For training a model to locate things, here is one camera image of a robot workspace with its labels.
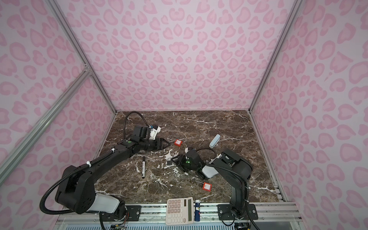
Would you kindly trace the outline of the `aluminium front rail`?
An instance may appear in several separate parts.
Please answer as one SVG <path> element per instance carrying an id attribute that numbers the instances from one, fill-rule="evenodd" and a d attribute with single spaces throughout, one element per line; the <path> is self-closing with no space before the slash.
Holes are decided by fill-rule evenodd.
<path id="1" fill-rule="evenodd" d="M 236 216 L 229 203 L 203 203 L 192 198 L 175 198 L 166 203 L 128 204 L 121 219 L 111 214 L 64 214 L 56 230 L 301 230 L 302 219 L 293 202 L 249 204 Z"/>

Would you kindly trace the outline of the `pink white calculator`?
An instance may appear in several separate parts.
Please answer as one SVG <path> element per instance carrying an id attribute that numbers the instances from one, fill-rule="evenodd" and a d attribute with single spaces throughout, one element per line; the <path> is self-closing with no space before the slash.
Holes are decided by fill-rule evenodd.
<path id="1" fill-rule="evenodd" d="M 193 224 L 194 211 L 192 197 L 168 199 L 165 224 L 168 226 Z"/>

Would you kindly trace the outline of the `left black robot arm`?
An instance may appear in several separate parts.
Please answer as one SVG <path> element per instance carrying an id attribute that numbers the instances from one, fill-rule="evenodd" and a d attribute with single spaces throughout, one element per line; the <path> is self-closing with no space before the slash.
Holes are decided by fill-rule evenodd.
<path id="1" fill-rule="evenodd" d="M 158 138 L 160 127 L 135 126 L 133 133 L 121 140 L 107 154 L 79 167 L 70 166 L 64 173 L 55 195 L 55 201 L 77 214 L 103 212 L 123 218 L 125 202 L 114 196 L 97 193 L 95 183 L 113 167 L 139 152 L 163 150 L 170 146 Z"/>

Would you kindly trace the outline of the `light blue grey case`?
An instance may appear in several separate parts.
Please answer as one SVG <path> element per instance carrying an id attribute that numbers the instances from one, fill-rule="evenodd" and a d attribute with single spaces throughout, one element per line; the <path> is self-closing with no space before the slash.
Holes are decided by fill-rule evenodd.
<path id="1" fill-rule="evenodd" d="M 218 142 L 220 141 L 220 134 L 217 134 L 213 139 L 212 141 L 209 143 L 209 147 L 211 149 L 213 149 L 217 144 Z"/>

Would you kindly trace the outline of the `red padlock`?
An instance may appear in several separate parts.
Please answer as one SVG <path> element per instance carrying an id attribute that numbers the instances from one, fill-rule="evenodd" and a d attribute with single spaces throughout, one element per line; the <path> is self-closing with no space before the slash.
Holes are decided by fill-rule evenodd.
<path id="1" fill-rule="evenodd" d="M 195 181 L 202 185 L 202 189 L 204 191 L 207 191 L 207 192 L 212 191 L 213 185 L 212 185 L 212 182 L 209 179 L 200 180 L 200 178 L 195 178 Z"/>
<path id="2" fill-rule="evenodd" d="M 170 136 L 171 142 L 175 145 L 180 147 L 183 143 L 183 141 L 181 139 L 179 139 L 178 137 L 175 136 Z"/>

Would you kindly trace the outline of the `black marker pen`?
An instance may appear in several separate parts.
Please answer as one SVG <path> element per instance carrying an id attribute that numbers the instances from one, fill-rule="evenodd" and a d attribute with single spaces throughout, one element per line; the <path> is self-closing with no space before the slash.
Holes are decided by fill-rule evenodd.
<path id="1" fill-rule="evenodd" d="M 145 178 L 145 170 L 146 170 L 146 157 L 143 156 L 142 157 L 142 174 L 141 174 L 142 179 Z"/>

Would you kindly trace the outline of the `blue white glue stick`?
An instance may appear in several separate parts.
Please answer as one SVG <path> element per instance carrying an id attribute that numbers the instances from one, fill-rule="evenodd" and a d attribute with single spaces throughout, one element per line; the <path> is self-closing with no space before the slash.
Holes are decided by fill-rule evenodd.
<path id="1" fill-rule="evenodd" d="M 195 222 L 200 222 L 200 200 L 195 200 Z"/>

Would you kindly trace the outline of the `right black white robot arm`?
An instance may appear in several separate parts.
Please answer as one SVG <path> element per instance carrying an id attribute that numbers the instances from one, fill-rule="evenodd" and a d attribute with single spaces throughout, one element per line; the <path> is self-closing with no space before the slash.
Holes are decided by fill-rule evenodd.
<path id="1" fill-rule="evenodd" d="M 189 147 L 185 154 L 179 154 L 171 161 L 184 173 L 195 173 L 201 180 L 220 175 L 231 186 L 232 196 L 228 205 L 217 205 L 220 220 L 254 220 L 254 211 L 249 204 L 249 180 L 253 165 L 234 151 L 225 148 L 210 162 L 199 155 L 200 149 Z"/>

